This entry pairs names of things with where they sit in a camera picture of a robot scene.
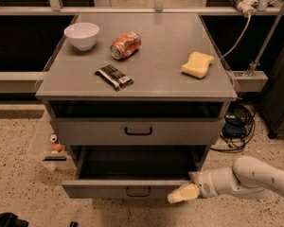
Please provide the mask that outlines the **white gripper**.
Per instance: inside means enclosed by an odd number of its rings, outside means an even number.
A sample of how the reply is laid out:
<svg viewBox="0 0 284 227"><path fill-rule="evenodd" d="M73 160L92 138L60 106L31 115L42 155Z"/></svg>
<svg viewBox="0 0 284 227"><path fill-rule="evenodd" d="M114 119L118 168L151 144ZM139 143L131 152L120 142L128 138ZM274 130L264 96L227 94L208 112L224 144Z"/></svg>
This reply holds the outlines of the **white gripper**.
<svg viewBox="0 0 284 227"><path fill-rule="evenodd" d="M173 190L168 194L169 203L197 199L200 196L200 192L204 198L212 198L225 194L231 195L234 192L236 178L230 167L199 172L191 171L188 172L188 176L195 184L187 183Z"/></svg>

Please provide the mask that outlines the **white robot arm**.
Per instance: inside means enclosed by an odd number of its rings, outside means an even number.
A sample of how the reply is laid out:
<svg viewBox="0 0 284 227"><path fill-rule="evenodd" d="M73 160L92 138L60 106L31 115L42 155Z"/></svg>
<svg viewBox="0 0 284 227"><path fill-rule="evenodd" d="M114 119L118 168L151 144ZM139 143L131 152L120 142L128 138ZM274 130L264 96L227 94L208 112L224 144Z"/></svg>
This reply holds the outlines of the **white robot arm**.
<svg viewBox="0 0 284 227"><path fill-rule="evenodd" d="M270 192L284 198L284 170L251 156L240 156L228 167L191 172L190 177L191 183L168 194L170 203L219 195L260 200L267 198Z"/></svg>

